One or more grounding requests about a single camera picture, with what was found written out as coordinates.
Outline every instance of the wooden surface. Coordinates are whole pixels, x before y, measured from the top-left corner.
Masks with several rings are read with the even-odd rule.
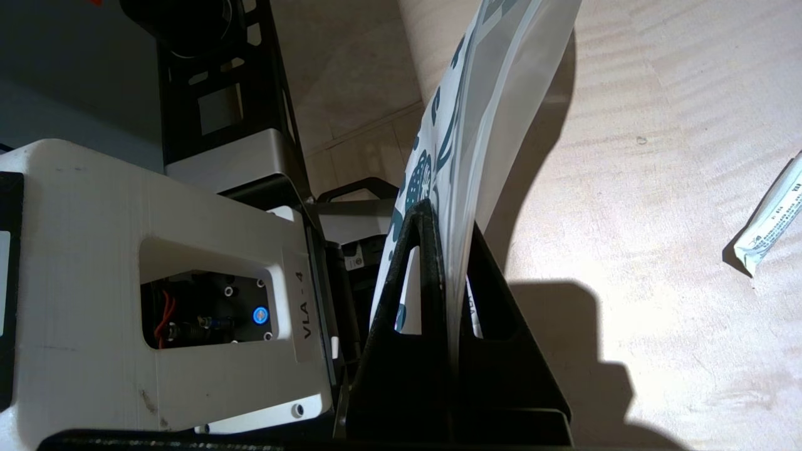
[[[802,448],[802,220],[755,278],[724,261],[802,148],[801,23],[583,2],[486,230],[578,445]]]

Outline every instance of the red wire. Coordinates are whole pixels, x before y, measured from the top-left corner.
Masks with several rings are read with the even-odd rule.
[[[153,336],[159,339],[159,349],[164,349],[164,337],[161,335],[161,330],[167,325],[172,313],[175,311],[176,300],[171,298],[167,291],[162,290],[161,293],[164,295],[164,314],[162,315],[161,323],[153,331]]]

